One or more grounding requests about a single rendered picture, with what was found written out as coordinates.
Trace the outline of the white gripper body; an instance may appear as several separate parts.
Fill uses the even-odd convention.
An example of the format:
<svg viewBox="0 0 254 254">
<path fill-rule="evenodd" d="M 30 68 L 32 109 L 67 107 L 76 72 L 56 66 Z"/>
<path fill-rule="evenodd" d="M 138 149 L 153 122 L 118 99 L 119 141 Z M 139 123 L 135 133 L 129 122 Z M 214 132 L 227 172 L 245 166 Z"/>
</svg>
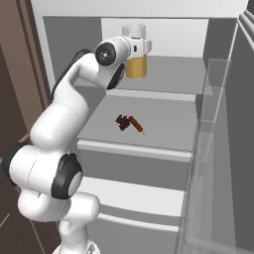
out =
<svg viewBox="0 0 254 254">
<path fill-rule="evenodd" d="M 152 50 L 152 42 L 141 39 L 139 41 L 138 50 L 141 55 L 148 54 Z"/>
</svg>

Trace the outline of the yellow pitcher with white lid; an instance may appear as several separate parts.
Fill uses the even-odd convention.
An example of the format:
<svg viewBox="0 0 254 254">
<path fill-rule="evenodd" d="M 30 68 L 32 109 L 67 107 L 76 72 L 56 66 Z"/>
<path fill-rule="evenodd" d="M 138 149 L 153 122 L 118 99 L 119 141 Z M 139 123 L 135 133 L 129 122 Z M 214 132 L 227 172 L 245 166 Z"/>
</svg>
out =
<svg viewBox="0 0 254 254">
<path fill-rule="evenodd" d="M 122 35 L 131 45 L 131 55 L 125 62 L 126 75 L 128 78 L 141 79 L 147 75 L 146 26 L 143 24 L 124 26 Z"/>
</svg>

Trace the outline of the grey fridge shelf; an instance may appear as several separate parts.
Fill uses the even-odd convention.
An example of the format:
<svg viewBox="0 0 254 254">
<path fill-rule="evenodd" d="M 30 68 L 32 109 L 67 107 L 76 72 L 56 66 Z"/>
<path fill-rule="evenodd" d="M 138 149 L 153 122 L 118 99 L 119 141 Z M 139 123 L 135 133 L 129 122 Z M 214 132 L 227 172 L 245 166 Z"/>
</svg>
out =
<svg viewBox="0 0 254 254">
<path fill-rule="evenodd" d="M 94 178 L 84 178 L 78 189 L 96 195 L 102 220 L 161 231 L 177 232 L 184 192 Z"/>
<path fill-rule="evenodd" d="M 124 76 L 112 90 L 79 78 L 74 87 L 106 95 L 195 101 L 202 94 L 206 68 L 202 58 L 148 57 L 147 75 L 141 79 Z"/>
<path fill-rule="evenodd" d="M 130 125 L 123 131 L 119 116 L 133 116 L 145 134 Z M 81 150 L 187 162 L 196 127 L 195 103 L 107 95 L 78 135 Z"/>
</svg>

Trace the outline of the white open fridge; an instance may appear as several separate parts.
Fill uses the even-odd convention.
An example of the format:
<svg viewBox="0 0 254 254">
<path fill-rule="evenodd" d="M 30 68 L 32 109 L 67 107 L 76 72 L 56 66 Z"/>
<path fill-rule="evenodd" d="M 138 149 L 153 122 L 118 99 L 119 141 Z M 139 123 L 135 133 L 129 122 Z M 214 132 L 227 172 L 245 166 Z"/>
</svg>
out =
<svg viewBox="0 0 254 254">
<path fill-rule="evenodd" d="M 32 0 L 49 81 L 56 81 L 73 54 L 117 36 L 126 25 L 143 24 L 153 48 L 149 57 L 227 59 L 235 20 L 248 0 Z M 91 115 L 103 92 L 78 89 Z M 186 193 L 187 162 L 74 148 L 84 178 Z M 175 254 L 178 233 L 102 220 L 88 227 L 102 254 Z"/>
</svg>

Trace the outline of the orange kebab skewer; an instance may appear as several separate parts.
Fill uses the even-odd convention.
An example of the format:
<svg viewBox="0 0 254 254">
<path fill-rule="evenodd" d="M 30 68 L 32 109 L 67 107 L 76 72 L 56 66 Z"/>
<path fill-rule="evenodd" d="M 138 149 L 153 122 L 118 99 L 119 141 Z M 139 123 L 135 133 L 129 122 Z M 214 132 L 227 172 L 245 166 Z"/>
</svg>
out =
<svg viewBox="0 0 254 254">
<path fill-rule="evenodd" d="M 137 131 L 145 134 L 143 127 L 133 116 L 129 116 L 128 119 L 129 119 L 130 123 L 137 129 Z"/>
</svg>

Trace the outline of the dark red grape bunch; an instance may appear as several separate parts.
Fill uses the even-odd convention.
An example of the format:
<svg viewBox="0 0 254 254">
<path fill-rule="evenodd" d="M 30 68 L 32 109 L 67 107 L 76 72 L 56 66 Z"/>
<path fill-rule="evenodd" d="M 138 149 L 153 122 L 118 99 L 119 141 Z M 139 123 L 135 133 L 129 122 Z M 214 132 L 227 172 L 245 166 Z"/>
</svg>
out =
<svg viewBox="0 0 254 254">
<path fill-rule="evenodd" d="M 130 120 L 127 116 L 119 115 L 115 122 L 119 125 L 121 131 L 125 130 L 130 125 Z"/>
</svg>

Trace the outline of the clear door bin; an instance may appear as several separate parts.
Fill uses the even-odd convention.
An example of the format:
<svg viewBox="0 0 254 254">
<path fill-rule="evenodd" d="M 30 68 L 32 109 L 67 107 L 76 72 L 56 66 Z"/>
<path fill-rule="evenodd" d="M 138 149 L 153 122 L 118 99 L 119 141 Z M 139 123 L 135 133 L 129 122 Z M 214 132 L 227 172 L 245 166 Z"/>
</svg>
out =
<svg viewBox="0 0 254 254">
<path fill-rule="evenodd" d="M 176 254 L 227 254 L 234 242 L 224 90 L 230 60 L 211 59 L 196 105 L 197 124 Z"/>
</svg>

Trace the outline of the grey fridge door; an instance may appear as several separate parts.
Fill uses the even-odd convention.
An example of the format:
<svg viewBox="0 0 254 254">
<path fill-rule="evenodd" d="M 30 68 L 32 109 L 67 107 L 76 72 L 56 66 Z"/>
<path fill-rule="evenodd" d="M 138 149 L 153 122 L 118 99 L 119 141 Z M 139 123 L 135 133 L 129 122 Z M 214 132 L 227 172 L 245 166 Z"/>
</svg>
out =
<svg viewBox="0 0 254 254">
<path fill-rule="evenodd" d="M 254 14 L 235 20 L 225 90 L 235 240 L 227 254 L 254 254 Z"/>
</svg>

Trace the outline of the brown tall cabinet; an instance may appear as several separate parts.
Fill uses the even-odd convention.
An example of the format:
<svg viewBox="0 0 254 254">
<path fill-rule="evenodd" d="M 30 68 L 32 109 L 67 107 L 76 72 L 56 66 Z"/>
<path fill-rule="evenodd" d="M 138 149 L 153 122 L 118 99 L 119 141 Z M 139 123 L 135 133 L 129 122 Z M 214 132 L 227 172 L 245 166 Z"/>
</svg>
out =
<svg viewBox="0 0 254 254">
<path fill-rule="evenodd" d="M 20 190 L 1 171 L 3 155 L 29 139 L 49 102 L 31 0 L 0 0 L 0 254 L 51 254 L 59 243 L 53 224 L 20 214 Z"/>
</svg>

